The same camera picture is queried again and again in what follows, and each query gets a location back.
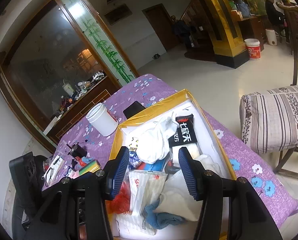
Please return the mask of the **white red bucket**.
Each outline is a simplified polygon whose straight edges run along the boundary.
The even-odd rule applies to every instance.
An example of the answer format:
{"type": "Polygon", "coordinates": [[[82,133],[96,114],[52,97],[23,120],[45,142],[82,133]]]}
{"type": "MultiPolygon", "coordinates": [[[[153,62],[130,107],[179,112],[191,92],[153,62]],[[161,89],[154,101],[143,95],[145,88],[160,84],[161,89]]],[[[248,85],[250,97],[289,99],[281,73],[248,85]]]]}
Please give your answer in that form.
{"type": "Polygon", "coordinates": [[[255,38],[245,39],[246,50],[248,50],[249,58],[251,60],[258,60],[261,58],[260,41],[255,38]]]}

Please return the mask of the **red and blue sponge pack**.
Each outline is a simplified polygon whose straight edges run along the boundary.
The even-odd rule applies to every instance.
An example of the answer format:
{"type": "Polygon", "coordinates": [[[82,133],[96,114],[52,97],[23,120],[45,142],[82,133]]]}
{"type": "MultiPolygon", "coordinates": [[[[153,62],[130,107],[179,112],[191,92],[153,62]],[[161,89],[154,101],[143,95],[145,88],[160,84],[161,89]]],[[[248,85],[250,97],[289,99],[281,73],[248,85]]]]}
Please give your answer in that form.
{"type": "Polygon", "coordinates": [[[141,163],[137,170],[144,170],[144,171],[164,171],[164,167],[166,163],[170,160],[170,155],[168,154],[164,159],[157,160],[153,164],[141,163]]]}

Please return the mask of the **white plastic jar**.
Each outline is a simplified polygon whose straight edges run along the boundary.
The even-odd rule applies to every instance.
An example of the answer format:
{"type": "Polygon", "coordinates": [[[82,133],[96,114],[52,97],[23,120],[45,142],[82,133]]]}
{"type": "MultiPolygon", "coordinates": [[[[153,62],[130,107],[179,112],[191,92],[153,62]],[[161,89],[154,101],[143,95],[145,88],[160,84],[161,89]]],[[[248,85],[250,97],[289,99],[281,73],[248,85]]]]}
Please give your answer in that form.
{"type": "Polygon", "coordinates": [[[119,124],[103,103],[98,103],[91,108],[86,119],[104,137],[114,133],[119,124]]]}

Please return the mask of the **white towel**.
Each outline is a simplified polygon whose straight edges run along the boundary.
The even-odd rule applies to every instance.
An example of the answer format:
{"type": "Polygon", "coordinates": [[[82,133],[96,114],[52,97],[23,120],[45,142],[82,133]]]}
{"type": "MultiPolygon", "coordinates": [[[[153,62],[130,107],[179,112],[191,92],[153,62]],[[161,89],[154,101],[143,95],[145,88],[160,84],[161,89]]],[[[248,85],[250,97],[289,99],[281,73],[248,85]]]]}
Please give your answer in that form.
{"type": "Polygon", "coordinates": [[[154,213],[170,213],[196,222],[202,203],[189,194],[182,170],[179,170],[165,181],[154,213]]]}

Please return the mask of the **blue white patterned bag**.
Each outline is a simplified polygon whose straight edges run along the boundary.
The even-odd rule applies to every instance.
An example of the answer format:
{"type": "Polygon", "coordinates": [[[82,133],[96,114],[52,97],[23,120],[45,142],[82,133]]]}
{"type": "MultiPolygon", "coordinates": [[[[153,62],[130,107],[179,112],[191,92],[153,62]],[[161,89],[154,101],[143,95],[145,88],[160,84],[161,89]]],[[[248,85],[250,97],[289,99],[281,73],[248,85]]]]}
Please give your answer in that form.
{"type": "Polygon", "coordinates": [[[129,149],[129,168],[131,170],[137,169],[142,164],[142,161],[139,159],[136,149],[129,149]]]}

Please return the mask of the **black cylindrical motor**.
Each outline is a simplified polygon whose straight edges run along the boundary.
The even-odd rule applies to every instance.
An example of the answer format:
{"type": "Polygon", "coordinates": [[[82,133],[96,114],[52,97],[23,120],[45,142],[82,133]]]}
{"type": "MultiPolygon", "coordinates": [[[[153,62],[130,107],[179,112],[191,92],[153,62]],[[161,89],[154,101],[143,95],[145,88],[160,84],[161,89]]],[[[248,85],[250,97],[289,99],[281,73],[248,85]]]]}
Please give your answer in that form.
{"type": "Polygon", "coordinates": [[[72,156],[73,158],[83,158],[87,156],[87,151],[80,145],[79,142],[73,143],[72,146],[67,144],[67,146],[69,147],[68,155],[72,156]]]}

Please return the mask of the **yellow green sponge pack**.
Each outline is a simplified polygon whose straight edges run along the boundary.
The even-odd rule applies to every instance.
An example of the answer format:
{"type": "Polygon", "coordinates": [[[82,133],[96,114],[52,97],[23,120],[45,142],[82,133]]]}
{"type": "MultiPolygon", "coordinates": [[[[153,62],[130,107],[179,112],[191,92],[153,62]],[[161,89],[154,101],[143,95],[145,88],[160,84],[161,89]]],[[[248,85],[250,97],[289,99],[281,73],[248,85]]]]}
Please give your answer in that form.
{"type": "Polygon", "coordinates": [[[100,169],[101,169],[101,166],[99,162],[97,160],[93,160],[79,170],[79,175],[81,176],[87,172],[94,173],[100,169]]]}

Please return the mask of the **small red wrapper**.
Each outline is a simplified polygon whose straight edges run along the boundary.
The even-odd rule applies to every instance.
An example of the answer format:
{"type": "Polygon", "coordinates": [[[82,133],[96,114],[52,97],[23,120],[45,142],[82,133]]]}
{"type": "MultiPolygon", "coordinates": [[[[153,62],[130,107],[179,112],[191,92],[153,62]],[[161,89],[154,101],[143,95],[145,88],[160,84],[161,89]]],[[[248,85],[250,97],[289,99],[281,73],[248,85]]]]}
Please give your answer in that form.
{"type": "Polygon", "coordinates": [[[76,157],[76,160],[81,167],[85,167],[89,163],[89,159],[87,157],[76,157]]]}

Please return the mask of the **red plastic bag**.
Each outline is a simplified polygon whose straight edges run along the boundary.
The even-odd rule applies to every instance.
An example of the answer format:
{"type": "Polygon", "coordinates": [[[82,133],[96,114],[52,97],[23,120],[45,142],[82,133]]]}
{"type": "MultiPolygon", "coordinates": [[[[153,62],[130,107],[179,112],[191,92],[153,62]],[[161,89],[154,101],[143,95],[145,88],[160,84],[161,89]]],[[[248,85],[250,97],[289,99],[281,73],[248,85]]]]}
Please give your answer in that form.
{"type": "Polygon", "coordinates": [[[106,201],[106,210],[109,214],[121,214],[129,211],[131,202],[131,190],[129,182],[123,182],[120,192],[113,200],[106,201]]]}

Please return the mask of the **yellow cardboard box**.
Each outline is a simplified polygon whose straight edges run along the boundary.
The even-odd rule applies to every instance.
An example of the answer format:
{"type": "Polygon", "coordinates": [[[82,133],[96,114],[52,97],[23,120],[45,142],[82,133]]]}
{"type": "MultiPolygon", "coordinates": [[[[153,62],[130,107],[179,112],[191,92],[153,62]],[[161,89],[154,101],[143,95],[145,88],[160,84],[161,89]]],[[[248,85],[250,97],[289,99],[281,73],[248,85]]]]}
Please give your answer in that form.
{"type": "MultiPolygon", "coordinates": [[[[181,170],[178,158],[181,147],[187,148],[191,157],[205,169],[214,171],[223,178],[236,177],[219,139],[188,90],[181,90],[121,123],[116,130],[110,158],[116,158],[120,148],[127,147],[132,137],[139,141],[136,153],[144,163],[153,164],[170,155],[170,160],[162,171],[167,174],[167,179],[181,170]],[[190,114],[193,114],[197,143],[170,147],[169,138],[179,127],[176,117],[190,114]]],[[[109,220],[117,239],[193,239],[198,224],[198,220],[186,220],[183,224],[168,225],[157,230],[146,222],[142,214],[134,217],[130,210],[111,214],[109,220]]]]}

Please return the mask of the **lemon print tissue pack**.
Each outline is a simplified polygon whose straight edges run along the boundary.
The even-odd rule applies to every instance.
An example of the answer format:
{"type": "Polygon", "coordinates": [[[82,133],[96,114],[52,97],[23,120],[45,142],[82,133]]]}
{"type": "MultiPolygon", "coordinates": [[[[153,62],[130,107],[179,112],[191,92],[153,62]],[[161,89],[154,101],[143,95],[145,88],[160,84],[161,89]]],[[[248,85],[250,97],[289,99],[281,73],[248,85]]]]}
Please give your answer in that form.
{"type": "Polygon", "coordinates": [[[136,151],[138,148],[139,141],[137,138],[132,137],[127,147],[130,151],[136,151]]]}

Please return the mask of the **white small bin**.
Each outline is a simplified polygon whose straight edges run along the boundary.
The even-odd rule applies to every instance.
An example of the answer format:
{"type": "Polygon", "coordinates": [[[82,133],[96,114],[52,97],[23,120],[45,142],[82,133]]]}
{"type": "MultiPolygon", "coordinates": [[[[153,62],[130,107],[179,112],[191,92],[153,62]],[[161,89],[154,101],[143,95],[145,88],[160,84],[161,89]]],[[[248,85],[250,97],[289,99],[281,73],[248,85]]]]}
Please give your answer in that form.
{"type": "Polygon", "coordinates": [[[276,32],[274,29],[266,29],[267,43],[271,46],[277,46],[276,32]]]}

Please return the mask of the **white bag red lettering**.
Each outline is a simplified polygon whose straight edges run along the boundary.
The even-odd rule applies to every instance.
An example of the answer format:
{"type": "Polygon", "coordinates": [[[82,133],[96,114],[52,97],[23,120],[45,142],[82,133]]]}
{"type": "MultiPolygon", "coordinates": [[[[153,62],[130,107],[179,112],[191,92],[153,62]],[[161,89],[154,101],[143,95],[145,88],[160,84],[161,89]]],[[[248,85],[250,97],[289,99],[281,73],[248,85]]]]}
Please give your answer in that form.
{"type": "Polygon", "coordinates": [[[160,196],[167,179],[165,172],[133,170],[129,172],[131,215],[138,217],[147,205],[160,196]]]}

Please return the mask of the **black snack bag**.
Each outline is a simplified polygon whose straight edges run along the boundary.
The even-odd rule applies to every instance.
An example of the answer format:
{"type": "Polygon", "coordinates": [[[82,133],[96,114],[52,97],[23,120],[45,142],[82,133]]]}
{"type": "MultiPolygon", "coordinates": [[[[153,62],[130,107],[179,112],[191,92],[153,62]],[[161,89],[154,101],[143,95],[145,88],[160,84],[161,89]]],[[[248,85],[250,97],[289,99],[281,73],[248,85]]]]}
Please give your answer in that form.
{"type": "Polygon", "coordinates": [[[193,127],[193,114],[176,117],[179,127],[169,138],[169,146],[175,147],[187,144],[196,144],[197,138],[193,127]]]}

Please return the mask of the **black smartphone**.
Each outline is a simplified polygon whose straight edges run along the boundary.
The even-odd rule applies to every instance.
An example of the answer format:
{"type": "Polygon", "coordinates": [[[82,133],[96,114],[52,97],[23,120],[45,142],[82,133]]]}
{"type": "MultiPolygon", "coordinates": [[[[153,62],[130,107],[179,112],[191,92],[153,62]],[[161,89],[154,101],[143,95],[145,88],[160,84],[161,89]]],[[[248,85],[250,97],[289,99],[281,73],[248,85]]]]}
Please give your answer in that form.
{"type": "Polygon", "coordinates": [[[145,107],[139,103],[138,101],[133,102],[130,106],[123,110],[123,114],[125,115],[126,119],[129,119],[136,114],[143,111],[145,107]]]}

